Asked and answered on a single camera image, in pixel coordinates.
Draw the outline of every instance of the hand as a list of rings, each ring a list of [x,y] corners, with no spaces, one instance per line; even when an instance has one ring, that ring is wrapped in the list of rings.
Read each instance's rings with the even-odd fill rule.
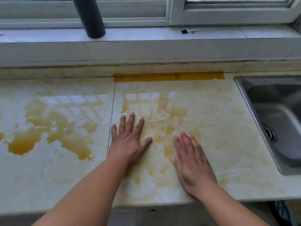
[[[116,125],[113,124],[111,128],[112,143],[109,148],[108,157],[117,156],[127,166],[137,163],[153,140],[152,137],[148,137],[142,143],[139,142],[144,126],[144,118],[140,118],[133,131],[134,120],[135,114],[132,112],[125,127],[126,116],[121,115],[118,135]]]
[[[181,137],[187,153],[178,137],[173,138],[177,150],[175,165],[178,177],[185,192],[202,201],[213,186],[218,186],[217,180],[201,145],[185,132],[181,133]]]

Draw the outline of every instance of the window sill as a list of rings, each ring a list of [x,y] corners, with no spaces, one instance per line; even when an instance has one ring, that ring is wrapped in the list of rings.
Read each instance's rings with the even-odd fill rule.
[[[289,26],[1,30],[0,67],[118,65],[301,59],[301,35]]]

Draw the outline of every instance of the marble countertop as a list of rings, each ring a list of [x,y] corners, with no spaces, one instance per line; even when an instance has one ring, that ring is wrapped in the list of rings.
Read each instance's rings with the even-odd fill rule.
[[[240,201],[301,197],[301,175],[281,175],[233,80],[114,83],[112,78],[0,81],[0,214],[52,208],[101,163],[112,123],[144,116],[153,143],[128,171],[113,206],[193,200],[177,179],[173,135],[193,134],[218,183]]]

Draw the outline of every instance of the person's left hand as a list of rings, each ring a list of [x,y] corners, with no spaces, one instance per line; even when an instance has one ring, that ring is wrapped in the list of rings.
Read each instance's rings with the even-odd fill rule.
[[[112,143],[109,148],[108,157],[117,156],[120,159],[125,160],[128,166],[137,163],[141,159],[145,150],[153,140],[152,137],[148,137],[141,143],[139,142],[144,126],[144,118],[140,118],[137,126],[133,130],[134,120],[135,114],[132,112],[125,126],[126,116],[122,115],[120,118],[118,134],[115,124],[113,124],[111,128]]]

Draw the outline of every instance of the black cylinder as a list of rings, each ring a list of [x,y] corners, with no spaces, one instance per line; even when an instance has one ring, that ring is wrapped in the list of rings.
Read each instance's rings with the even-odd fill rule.
[[[96,39],[106,34],[96,0],[73,0],[88,37]]]

